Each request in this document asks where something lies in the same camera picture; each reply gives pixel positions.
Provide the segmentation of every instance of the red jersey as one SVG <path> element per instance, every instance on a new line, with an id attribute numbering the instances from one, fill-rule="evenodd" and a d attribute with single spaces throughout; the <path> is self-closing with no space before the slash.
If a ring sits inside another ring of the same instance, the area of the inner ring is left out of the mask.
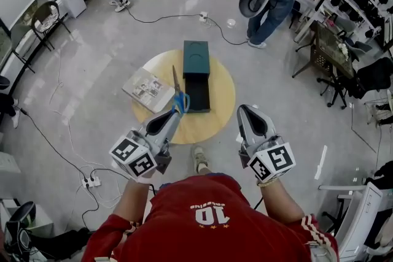
<path id="1" fill-rule="evenodd" d="M 334 256 L 324 261 L 337 258 L 334 237 L 320 232 L 312 215 L 283 225 L 252 209 L 239 184 L 226 175 L 172 183 L 151 202 L 146 221 L 128 237 L 123 234 L 132 228 L 130 222 L 109 216 L 90 238 L 82 262 L 94 262 L 96 257 L 118 262 L 304 262 L 311 261 L 313 246 Z"/>

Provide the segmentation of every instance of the white marker cube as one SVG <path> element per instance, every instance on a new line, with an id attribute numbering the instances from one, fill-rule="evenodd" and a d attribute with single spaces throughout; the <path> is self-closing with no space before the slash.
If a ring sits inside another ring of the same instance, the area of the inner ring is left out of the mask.
<path id="1" fill-rule="evenodd" d="M 247 165 L 262 183 L 267 183 L 284 175 L 296 162 L 289 143 L 284 143 L 256 152 Z"/>
<path id="2" fill-rule="evenodd" d="M 109 154 L 134 178 L 138 178 L 157 167 L 150 150 L 125 136 L 120 137 Z"/>

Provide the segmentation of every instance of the forearm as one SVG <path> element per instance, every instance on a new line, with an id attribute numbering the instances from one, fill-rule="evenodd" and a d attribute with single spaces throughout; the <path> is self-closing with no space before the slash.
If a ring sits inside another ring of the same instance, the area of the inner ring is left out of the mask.
<path id="1" fill-rule="evenodd" d="M 289 224 L 305 216 L 300 206 L 286 192 L 279 179 L 260 190 L 266 211 L 272 219 Z"/>
<path id="2" fill-rule="evenodd" d="M 124 189 L 123 196 L 114 210 L 114 214 L 129 222 L 141 222 L 148 193 L 149 185 L 137 183 L 130 179 Z"/>

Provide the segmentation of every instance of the book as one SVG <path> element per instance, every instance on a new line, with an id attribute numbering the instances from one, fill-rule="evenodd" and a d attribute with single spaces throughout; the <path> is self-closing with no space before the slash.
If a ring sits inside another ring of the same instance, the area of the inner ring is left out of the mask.
<path id="1" fill-rule="evenodd" d="M 175 93 L 173 87 L 143 68 L 124 84 L 123 91 L 155 114 L 165 108 Z"/>

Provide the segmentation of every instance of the gray floor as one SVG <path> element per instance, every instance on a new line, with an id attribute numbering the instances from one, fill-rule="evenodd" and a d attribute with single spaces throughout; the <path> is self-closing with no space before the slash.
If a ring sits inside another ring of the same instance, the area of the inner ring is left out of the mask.
<path id="1" fill-rule="evenodd" d="M 228 39 L 245 40 L 247 20 L 238 10 L 238 0 L 133 1 L 131 12 L 139 19 L 207 11 L 223 27 Z M 230 18 L 236 21 L 234 28 L 227 27 Z M 297 166 L 282 181 L 305 212 L 318 213 L 322 204 L 334 208 L 334 196 L 319 191 L 320 184 L 353 184 L 354 180 L 359 183 L 363 175 L 375 168 L 376 153 L 351 131 L 351 109 L 341 110 L 340 99 L 332 108 L 327 108 L 331 92 L 319 96 L 324 86 L 316 82 L 318 72 L 309 69 L 291 78 L 294 70 L 308 60 L 309 50 L 295 53 L 297 44 L 293 41 L 294 31 L 288 29 L 289 20 L 267 40 L 266 50 L 246 44 L 230 45 L 222 39 L 217 27 L 201 25 L 198 17 L 142 24 L 126 11 L 115 13 L 107 0 L 95 0 L 78 19 L 66 23 L 72 36 L 62 27 L 56 30 L 51 40 L 57 51 L 43 50 L 37 56 L 33 64 L 37 73 L 26 71 L 14 96 L 56 149 L 78 166 L 87 164 L 81 157 L 110 166 L 110 147 L 120 135 L 138 125 L 131 110 L 131 99 L 122 91 L 123 84 L 138 67 L 161 52 L 181 49 L 184 40 L 207 40 L 210 54 L 218 58 L 233 77 L 236 107 L 257 104 L 290 142 Z M 364 58 L 364 63 L 369 62 L 371 58 Z M 354 106 L 353 128 L 377 150 L 379 129 L 367 125 L 363 105 L 365 99 L 375 98 L 378 95 L 370 92 L 361 101 L 348 101 Z M 6 117 L 2 130 L 5 133 L 2 150 L 15 156 L 23 172 L 18 176 L 2 175 L 3 193 L 41 204 L 55 222 L 55 232 L 64 231 L 80 185 L 78 172 L 49 147 L 28 117 L 21 116 L 17 129 L 12 128 Z M 260 192 L 251 171 L 241 168 L 237 155 L 239 144 L 235 142 L 237 133 L 233 114 L 221 132 L 201 145 L 211 159 L 211 168 L 238 180 L 243 193 L 254 205 Z M 390 143 L 389 128 L 383 127 L 378 165 L 390 160 Z M 321 178 L 315 180 L 324 145 L 328 148 L 326 160 Z M 191 174 L 190 146 L 175 145 L 171 153 L 173 161 L 167 173 L 154 177 L 156 187 Z M 89 167 L 83 170 L 90 173 Z M 100 172 L 99 176 L 103 185 L 98 192 L 105 200 L 114 199 L 119 194 L 116 176 L 108 172 Z M 118 180 L 121 191 L 125 181 L 121 177 Z M 107 207 L 115 202 L 99 200 Z M 81 227 L 82 213 L 95 207 L 94 200 L 80 189 L 70 226 Z M 101 206 L 96 212 L 87 213 L 87 226 L 99 227 L 111 211 Z"/>

